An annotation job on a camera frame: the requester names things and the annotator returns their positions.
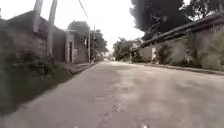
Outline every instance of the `roof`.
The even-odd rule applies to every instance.
[[[209,29],[214,25],[213,21],[215,21],[219,18],[221,19],[222,15],[224,15],[224,12],[219,12],[219,13],[207,16],[198,21],[191,22],[191,23],[185,24],[183,26],[177,27],[173,30],[170,30],[170,31],[164,33],[164,34],[161,34],[157,37],[153,37],[152,39],[147,40],[146,42],[141,44],[140,47],[144,48],[144,47],[149,46],[153,42],[159,43],[159,42],[163,42],[164,40],[169,40],[169,39],[173,39],[176,37],[184,36],[189,32],[198,32],[198,31],[201,31],[204,29]]]
[[[7,20],[7,24],[10,27],[15,27],[17,29],[21,29],[23,31],[33,33],[36,36],[38,36],[41,39],[47,40],[47,35],[48,35],[48,26],[49,22],[40,17],[40,24],[39,24],[39,30],[37,33],[33,32],[33,19],[34,19],[35,11],[29,11],[26,13],[23,13],[19,16],[13,17],[9,20]],[[65,32],[62,31],[61,29],[57,28],[54,26],[54,33],[60,33],[64,34]]]

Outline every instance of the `tree canopy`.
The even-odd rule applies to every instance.
[[[76,30],[81,36],[88,36],[90,27],[85,21],[73,21],[69,24],[68,29]]]
[[[201,19],[219,10],[223,0],[191,0],[190,4],[183,8],[186,16],[193,19]]]
[[[82,38],[88,39],[90,27],[85,21],[73,21],[69,25],[68,29],[76,30],[76,33],[78,33]],[[101,33],[101,31],[100,30],[91,31],[91,48],[94,47],[94,50],[97,50],[97,52],[101,54],[108,52],[106,46],[107,41],[103,38],[103,34]]]
[[[183,0],[132,0],[131,14],[144,32],[166,32],[190,22],[180,8]]]
[[[135,46],[139,46],[141,44],[140,40],[126,40],[125,38],[119,38],[119,41],[117,41],[114,46],[114,52],[113,55],[116,60],[122,60],[124,57],[129,56],[131,49]]]

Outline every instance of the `sky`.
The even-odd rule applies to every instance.
[[[49,18],[53,0],[43,0],[41,16]],[[33,10],[36,0],[0,0],[1,16],[9,19]],[[86,18],[78,0],[58,0],[55,25],[66,29],[72,21],[87,21],[93,28],[100,29],[108,41],[108,48],[119,37],[136,39],[143,32],[135,28],[134,18],[130,14],[131,0],[81,0],[89,18]]]

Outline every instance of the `grass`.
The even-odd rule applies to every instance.
[[[33,68],[21,62],[24,60],[13,59],[10,63],[6,61],[5,65],[0,65],[0,69],[4,69],[0,70],[0,115],[16,111],[22,104],[69,80],[73,75],[59,65],[51,66],[50,63],[38,61],[38,66]],[[46,74],[40,72],[46,67],[50,67]]]

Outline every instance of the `asphalt road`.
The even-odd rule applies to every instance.
[[[100,63],[4,123],[5,128],[223,128],[224,77]]]

